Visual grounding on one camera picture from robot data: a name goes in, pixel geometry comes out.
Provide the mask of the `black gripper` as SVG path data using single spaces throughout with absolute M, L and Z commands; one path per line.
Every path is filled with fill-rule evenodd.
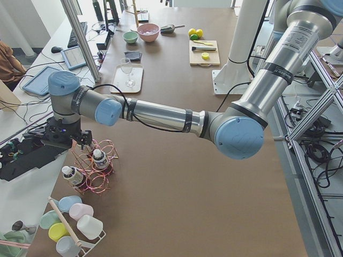
M 63 149 L 70 149 L 72 142 L 75 141 L 81 146 L 82 153 L 93 152 L 92 132 L 81 129 L 80 119 L 74 123 L 64 124 L 61 119 L 49 118 L 41 141 L 44 145 Z

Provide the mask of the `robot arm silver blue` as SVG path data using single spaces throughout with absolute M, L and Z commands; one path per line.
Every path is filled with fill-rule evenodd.
M 233 159 L 255 155 L 264 142 L 268 113 L 316 43 L 330 36 L 342 19 L 342 1 L 287 1 L 278 7 L 278 43 L 242 97 L 225 112 L 194 112 L 103 95 L 81 85 L 73 73 L 58 71 L 48 79 L 54 115 L 47 121 L 42 142 L 65 149 L 73 141 L 90 145 L 92 135 L 81 130 L 81 116 L 107 126 L 123 118 L 158 130 L 194 133 L 213 142 L 222 154 Z

